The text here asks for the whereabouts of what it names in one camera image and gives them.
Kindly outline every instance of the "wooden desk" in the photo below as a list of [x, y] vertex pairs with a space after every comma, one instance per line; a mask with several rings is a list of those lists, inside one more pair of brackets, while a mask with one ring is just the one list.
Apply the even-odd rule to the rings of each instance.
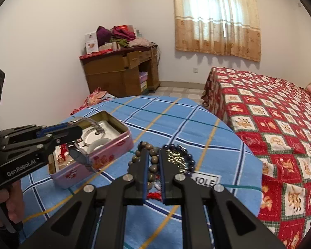
[[141, 95], [139, 72], [148, 72], [148, 89], [160, 85], [155, 48], [136, 47], [80, 57], [90, 93], [97, 87], [117, 97]]

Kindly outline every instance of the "red checkered bedspread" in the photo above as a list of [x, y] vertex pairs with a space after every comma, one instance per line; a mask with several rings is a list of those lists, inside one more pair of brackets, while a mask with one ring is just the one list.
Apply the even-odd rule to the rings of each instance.
[[212, 68], [202, 99], [263, 161], [258, 218], [294, 249], [311, 226], [311, 95], [283, 79]]

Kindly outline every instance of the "curtain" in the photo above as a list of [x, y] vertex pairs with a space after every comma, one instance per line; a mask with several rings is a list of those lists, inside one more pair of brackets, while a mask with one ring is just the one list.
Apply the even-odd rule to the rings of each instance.
[[175, 0], [175, 45], [260, 62], [256, 0]]

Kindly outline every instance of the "baseboard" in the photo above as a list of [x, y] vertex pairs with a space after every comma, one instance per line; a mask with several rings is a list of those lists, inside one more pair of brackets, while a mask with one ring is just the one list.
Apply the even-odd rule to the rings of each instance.
[[204, 90], [205, 84], [177, 81], [160, 81], [160, 86]]

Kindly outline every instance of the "bed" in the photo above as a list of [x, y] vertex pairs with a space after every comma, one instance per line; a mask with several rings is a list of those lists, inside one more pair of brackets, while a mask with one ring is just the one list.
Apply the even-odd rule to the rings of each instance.
[[283, 79], [214, 67], [202, 99], [263, 162], [258, 218], [294, 249], [311, 227], [311, 94]]
[[[46, 222], [85, 184], [107, 185], [127, 172], [139, 141], [154, 146], [167, 143], [186, 147], [201, 175], [213, 175], [244, 205], [258, 215], [262, 162], [220, 119], [196, 102], [169, 96], [134, 96], [90, 106], [74, 116], [91, 116], [106, 110], [126, 124], [134, 149], [69, 189], [59, 188], [43, 167], [22, 179], [25, 218], [21, 242]], [[181, 211], [149, 199], [144, 206], [129, 206], [124, 247], [182, 248]]]

